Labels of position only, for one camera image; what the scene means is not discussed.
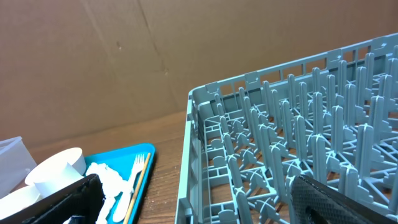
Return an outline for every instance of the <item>wooden chopstick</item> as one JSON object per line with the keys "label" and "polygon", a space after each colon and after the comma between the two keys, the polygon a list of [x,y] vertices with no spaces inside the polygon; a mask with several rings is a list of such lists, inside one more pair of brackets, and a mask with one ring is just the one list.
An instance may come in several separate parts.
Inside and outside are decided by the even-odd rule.
{"label": "wooden chopstick", "polygon": [[132,208],[134,207],[134,204],[136,203],[137,195],[138,195],[138,192],[140,191],[142,180],[144,179],[145,172],[147,170],[147,166],[148,166],[148,163],[149,163],[149,159],[150,159],[150,152],[148,152],[147,159],[145,160],[144,168],[142,169],[141,174],[139,176],[139,180],[138,180],[136,189],[135,189],[134,194],[132,195],[132,198],[131,198],[131,201],[130,201],[129,209],[127,210],[127,214],[124,217],[123,224],[129,223],[129,219],[130,219],[130,216],[131,216]]}

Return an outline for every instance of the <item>cardboard backdrop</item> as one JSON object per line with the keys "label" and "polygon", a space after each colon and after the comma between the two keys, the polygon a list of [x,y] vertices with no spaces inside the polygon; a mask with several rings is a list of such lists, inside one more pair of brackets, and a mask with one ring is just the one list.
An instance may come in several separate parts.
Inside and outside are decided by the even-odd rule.
{"label": "cardboard backdrop", "polygon": [[188,91],[398,32],[398,1],[0,0],[0,139],[185,110]]}

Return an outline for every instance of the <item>dish rack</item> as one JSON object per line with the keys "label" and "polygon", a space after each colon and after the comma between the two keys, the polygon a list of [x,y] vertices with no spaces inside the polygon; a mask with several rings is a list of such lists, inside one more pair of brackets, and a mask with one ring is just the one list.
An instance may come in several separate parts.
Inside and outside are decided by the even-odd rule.
{"label": "dish rack", "polygon": [[299,174],[398,221],[397,81],[391,34],[193,89],[175,222],[297,223]]}

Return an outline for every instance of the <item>paper cup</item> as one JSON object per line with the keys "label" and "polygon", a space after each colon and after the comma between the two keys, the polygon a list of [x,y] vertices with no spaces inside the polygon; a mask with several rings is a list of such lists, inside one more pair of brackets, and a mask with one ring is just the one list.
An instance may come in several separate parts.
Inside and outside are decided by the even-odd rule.
{"label": "paper cup", "polygon": [[48,197],[83,178],[79,172],[67,162],[61,162],[37,174],[38,175],[34,176],[32,180],[43,197]]}
{"label": "paper cup", "polygon": [[86,171],[86,162],[83,157],[83,151],[79,147],[59,152],[52,157],[44,160],[37,167],[35,167],[25,178],[25,184],[33,185],[33,179],[37,178],[40,174],[47,172],[59,164],[64,162],[69,163],[80,175],[83,175]]}
{"label": "paper cup", "polygon": [[38,202],[42,197],[35,186],[23,187],[0,199],[0,220]]}

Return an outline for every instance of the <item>plastic fork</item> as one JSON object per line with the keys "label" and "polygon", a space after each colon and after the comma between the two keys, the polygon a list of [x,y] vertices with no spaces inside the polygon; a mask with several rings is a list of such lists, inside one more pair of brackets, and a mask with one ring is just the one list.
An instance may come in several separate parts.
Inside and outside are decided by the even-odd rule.
{"label": "plastic fork", "polygon": [[126,188],[123,190],[122,196],[113,214],[113,222],[121,222],[126,216],[127,210],[129,208],[131,194],[134,191],[134,182],[136,180],[137,174],[142,171],[145,163],[145,155],[136,155],[134,165],[132,165],[131,175],[127,182]]}

